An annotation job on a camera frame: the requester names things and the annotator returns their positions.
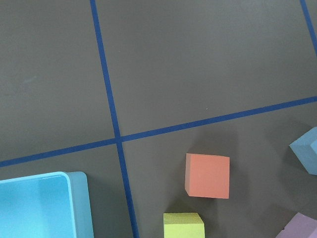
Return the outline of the blue foam block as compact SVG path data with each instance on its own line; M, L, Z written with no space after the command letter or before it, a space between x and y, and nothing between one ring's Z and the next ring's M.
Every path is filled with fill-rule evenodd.
M292 142L290 148L310 175L317 175L317 128Z

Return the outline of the orange foam block left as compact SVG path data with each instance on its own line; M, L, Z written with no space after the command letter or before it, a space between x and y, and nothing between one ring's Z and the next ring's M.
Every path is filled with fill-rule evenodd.
M229 198L230 158L186 154L185 190L191 197Z

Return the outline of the yellow foam block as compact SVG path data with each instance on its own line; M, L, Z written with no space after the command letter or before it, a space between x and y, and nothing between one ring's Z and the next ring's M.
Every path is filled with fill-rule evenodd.
M205 238L205 224L198 213L164 213L164 238Z

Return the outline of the blue plastic bin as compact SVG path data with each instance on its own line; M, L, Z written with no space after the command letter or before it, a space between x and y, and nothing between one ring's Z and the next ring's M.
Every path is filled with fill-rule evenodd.
M86 174L53 172L1 180L0 236L94 237Z

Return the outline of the light pink foam block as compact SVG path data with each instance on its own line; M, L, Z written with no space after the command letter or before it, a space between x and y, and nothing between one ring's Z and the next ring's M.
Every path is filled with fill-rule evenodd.
M297 213L279 232L276 238L316 238L317 221Z

